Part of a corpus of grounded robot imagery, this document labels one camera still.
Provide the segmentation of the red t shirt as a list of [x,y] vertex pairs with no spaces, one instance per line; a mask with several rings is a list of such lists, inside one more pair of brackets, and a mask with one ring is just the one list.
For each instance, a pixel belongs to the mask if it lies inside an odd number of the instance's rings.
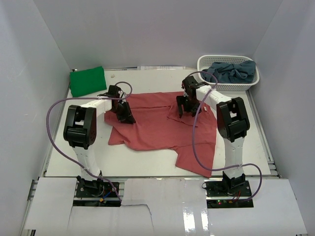
[[112,126],[109,145],[125,144],[135,151],[171,149],[177,153],[176,167],[211,177],[217,140],[217,120],[208,105],[194,117],[184,113],[179,118],[176,97],[181,92],[156,92],[131,95],[134,124],[120,123],[112,112],[104,121]]

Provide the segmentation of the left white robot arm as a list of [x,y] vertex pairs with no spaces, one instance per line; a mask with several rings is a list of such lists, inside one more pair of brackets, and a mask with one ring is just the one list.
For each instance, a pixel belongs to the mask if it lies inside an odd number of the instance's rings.
[[97,119],[103,118],[106,112],[112,112],[120,123],[136,123],[125,96],[119,86],[111,85],[108,92],[99,95],[100,99],[81,106],[71,105],[67,110],[63,138],[73,148],[80,164],[81,175],[77,180],[83,190],[94,197],[101,197],[105,193],[100,179],[102,173],[92,147],[97,137]]

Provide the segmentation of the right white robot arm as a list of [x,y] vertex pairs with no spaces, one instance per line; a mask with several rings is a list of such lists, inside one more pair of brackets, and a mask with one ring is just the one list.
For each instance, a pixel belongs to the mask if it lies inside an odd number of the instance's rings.
[[203,104],[210,106],[217,114],[217,130],[225,147],[225,166],[222,171],[222,189],[228,196],[234,196],[245,184],[243,170],[243,143],[250,128],[244,101],[231,98],[212,88],[205,82],[198,83],[191,75],[182,81],[184,94],[177,96],[179,117],[189,112],[194,117],[192,131],[195,131],[197,115]]

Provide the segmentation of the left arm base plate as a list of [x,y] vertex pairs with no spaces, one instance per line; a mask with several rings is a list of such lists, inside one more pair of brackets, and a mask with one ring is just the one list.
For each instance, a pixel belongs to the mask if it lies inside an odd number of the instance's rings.
[[120,207],[115,190],[119,193],[120,184],[113,182],[114,188],[108,182],[101,182],[96,187],[77,182],[73,199],[74,207]]

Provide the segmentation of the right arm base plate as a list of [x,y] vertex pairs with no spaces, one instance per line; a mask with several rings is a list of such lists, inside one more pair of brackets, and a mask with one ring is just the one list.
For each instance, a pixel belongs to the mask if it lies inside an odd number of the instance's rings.
[[229,189],[223,181],[205,181],[201,187],[206,191],[208,209],[253,208],[253,200],[249,182]]

